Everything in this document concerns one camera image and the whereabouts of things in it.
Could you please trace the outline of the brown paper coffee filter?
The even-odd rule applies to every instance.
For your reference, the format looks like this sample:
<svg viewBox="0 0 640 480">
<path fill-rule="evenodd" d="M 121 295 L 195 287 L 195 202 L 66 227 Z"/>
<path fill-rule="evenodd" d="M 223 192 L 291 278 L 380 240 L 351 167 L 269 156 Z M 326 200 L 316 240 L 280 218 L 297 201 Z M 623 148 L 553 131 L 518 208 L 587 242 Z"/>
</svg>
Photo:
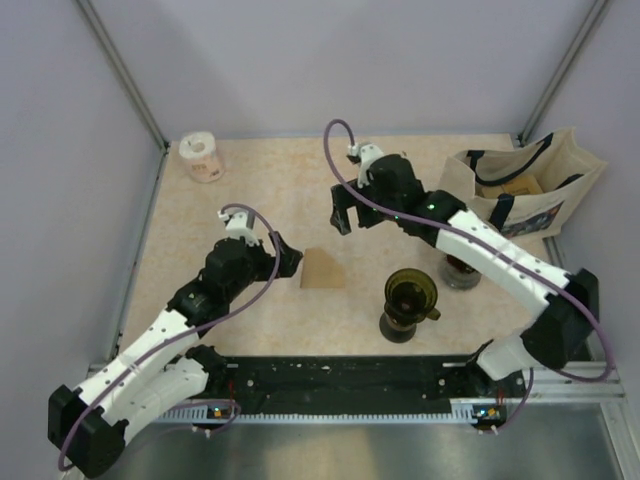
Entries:
<svg viewBox="0 0 640 480">
<path fill-rule="evenodd" d="M 344 267 L 332 255 L 320 247 L 305 250 L 301 289 L 341 289 L 345 285 Z"/>
</svg>

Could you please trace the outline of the dark green coffee dripper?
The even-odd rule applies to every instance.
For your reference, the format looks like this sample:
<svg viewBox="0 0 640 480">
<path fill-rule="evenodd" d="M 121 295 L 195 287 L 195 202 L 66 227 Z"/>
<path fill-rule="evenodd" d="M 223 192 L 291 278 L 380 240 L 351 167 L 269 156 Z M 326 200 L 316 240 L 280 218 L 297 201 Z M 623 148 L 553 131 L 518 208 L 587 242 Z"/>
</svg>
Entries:
<svg viewBox="0 0 640 480">
<path fill-rule="evenodd" d="M 425 319 L 437 321 L 438 289 L 433 279 L 415 268 L 392 273 L 384 286 L 384 311 L 398 325 L 409 327 Z"/>
</svg>

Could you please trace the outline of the amber plastic coffee dripper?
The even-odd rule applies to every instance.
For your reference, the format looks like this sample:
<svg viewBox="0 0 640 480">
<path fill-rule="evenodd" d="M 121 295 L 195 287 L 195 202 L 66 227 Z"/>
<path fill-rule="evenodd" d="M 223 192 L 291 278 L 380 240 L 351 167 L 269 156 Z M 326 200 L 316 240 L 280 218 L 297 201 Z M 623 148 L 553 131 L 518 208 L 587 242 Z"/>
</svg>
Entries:
<svg viewBox="0 0 640 480">
<path fill-rule="evenodd" d="M 476 273 L 476 270 L 473 267 L 453 255 L 447 255 L 446 261 L 462 274 L 470 275 Z"/>
</svg>

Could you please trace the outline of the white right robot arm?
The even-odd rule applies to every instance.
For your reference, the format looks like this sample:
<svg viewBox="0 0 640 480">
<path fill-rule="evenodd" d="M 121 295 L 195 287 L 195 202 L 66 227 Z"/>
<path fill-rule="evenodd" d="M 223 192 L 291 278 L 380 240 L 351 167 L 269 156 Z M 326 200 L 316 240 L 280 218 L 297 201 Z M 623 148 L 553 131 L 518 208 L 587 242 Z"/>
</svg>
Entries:
<svg viewBox="0 0 640 480">
<path fill-rule="evenodd" d="M 347 235 L 348 211 L 362 228 L 395 223 L 410 236 L 455 257 L 511 294 L 532 315 L 527 327 L 483 347 L 466 380 L 487 396 L 506 376 L 538 365 L 570 374 L 566 365 L 599 327 L 599 281 L 586 269 L 567 272 L 531 255 L 499 234 L 457 197 L 427 191 L 408 159 L 372 144 L 349 147 L 359 172 L 332 190 L 331 224 Z"/>
</svg>

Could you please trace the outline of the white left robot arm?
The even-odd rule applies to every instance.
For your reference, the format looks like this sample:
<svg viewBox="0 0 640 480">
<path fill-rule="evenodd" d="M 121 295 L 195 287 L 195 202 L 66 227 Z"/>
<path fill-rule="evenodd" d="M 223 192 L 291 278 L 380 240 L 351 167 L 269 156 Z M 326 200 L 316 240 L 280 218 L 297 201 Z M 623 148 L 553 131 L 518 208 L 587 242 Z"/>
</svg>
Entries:
<svg viewBox="0 0 640 480">
<path fill-rule="evenodd" d="M 302 252 L 278 233 L 270 240 L 273 254 L 260 242 L 218 241 L 198 275 L 124 352 L 75 388 L 62 385 L 51 394 L 47 436 L 60 451 L 60 471 L 99 477 L 159 416 L 190 397 L 224 390 L 225 370 L 197 344 L 235 316 L 231 304 L 247 287 L 260 282 L 268 288 L 295 275 Z"/>
</svg>

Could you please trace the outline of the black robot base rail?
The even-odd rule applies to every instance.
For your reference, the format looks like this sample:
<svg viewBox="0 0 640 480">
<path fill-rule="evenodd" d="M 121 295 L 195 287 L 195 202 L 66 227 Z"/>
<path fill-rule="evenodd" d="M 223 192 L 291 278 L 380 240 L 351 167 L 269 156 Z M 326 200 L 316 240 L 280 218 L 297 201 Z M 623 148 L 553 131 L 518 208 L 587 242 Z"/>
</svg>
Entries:
<svg viewBox="0 0 640 480">
<path fill-rule="evenodd" d="M 244 415 L 448 413 L 454 399 L 515 399 L 514 373 L 494 381 L 466 355 L 226 356 L 196 353 L 211 373 L 197 398 L 231 399 Z"/>
</svg>

